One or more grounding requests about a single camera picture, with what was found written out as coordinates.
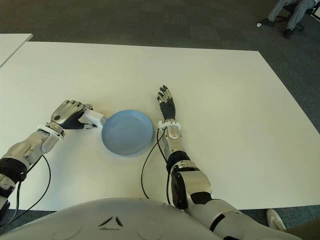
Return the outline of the robot right hand black silver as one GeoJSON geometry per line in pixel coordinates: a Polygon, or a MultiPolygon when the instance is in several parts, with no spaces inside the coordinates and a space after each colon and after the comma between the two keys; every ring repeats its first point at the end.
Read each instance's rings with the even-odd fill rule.
{"type": "Polygon", "coordinates": [[[159,90],[156,99],[164,120],[175,120],[176,107],[170,90],[165,85],[160,87],[159,90]]]}

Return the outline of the robot left hand black silver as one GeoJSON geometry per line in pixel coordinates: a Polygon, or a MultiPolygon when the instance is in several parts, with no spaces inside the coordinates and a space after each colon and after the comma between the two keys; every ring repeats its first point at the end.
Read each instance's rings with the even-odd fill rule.
{"type": "Polygon", "coordinates": [[[48,127],[63,130],[82,130],[96,128],[92,123],[82,123],[79,119],[86,110],[93,110],[91,104],[83,104],[75,100],[65,100],[51,115],[48,127]]]}

